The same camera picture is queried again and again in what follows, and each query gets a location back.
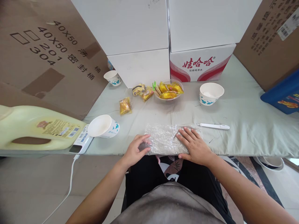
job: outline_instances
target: person's left hand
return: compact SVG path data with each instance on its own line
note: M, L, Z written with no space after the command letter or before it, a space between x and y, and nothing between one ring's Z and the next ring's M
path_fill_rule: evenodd
M126 169L136 164L147 152L150 151L150 148L145 148L142 151L139 151L138 147L142 142L145 142L150 145L150 142L147 138L150 135L136 135L134 140L129 145L127 152L121 158L122 164Z

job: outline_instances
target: hand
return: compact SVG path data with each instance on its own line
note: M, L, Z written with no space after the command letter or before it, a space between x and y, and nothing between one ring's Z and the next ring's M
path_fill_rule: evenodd
M150 151L150 148L145 148L141 152L139 151L138 147L142 142L145 142L150 145L150 142L147 138L150 135L136 135L134 140L129 145L127 152L121 158L122 164L125 166L126 169L136 164L147 152Z
M184 127L184 130L179 129L179 132L184 136L177 134L177 138L187 147L190 155L179 154L179 158L189 160L199 165L208 166L210 161L216 154L214 154L207 144L203 141L200 135L194 130L191 131Z

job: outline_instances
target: white cardboard box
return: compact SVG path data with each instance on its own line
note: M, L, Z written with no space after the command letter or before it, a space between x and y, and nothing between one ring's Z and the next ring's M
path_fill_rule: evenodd
M108 56L127 88L138 83L151 86L154 81L170 79L169 50L151 50Z
M171 52L240 42L261 2L169 1Z
M169 47L166 0L72 0L106 55Z
M180 82L218 80L236 44L170 53L170 76Z

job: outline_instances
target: yellow snack package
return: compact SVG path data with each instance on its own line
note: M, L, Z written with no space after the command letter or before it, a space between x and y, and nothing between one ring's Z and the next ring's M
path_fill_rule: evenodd
M139 83L137 86L133 87L132 89L133 96L137 96L138 93L143 92L144 90L145 90L145 85Z
M132 109L131 109L131 103L130 103L130 97L126 97L123 100L119 101L119 111L120 114L126 114L126 113L132 113Z
M160 96L161 99L165 99L165 100L173 99L173 98L176 98L176 97L177 97L177 94L176 94L174 91L167 91L167 92L164 92L164 93L162 93L162 95Z
M172 85L172 90L173 91L177 92L178 94L183 94L184 93L181 86L177 82L173 82L171 85Z
M154 94L152 87L147 86L144 92L140 92L139 95L143 99L143 102L147 101Z
M161 93L168 91L166 88L166 85L162 81L160 82L159 89L160 89Z
M166 86L167 86L167 88L168 88L169 91L173 90L173 86L171 84L167 84Z

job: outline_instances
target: light green tablecloth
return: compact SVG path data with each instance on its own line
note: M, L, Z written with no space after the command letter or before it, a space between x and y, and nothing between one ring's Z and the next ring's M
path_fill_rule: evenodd
M148 123L163 125L196 125L196 123L226 124L230 130L202 128L204 141L218 155L299 157L299 113L286 115L264 103L261 87L232 55L220 80L224 95L212 106L199 103L199 88L205 82L185 82L182 96L173 101L161 101L152 96L145 103L133 97L124 84L106 86L85 118L108 114L120 124L119 133L111 139L94 138L87 155L122 155L136 134L143 134ZM119 100L129 96L132 114L119 114ZM3 153L68 153L58 151L4 151Z

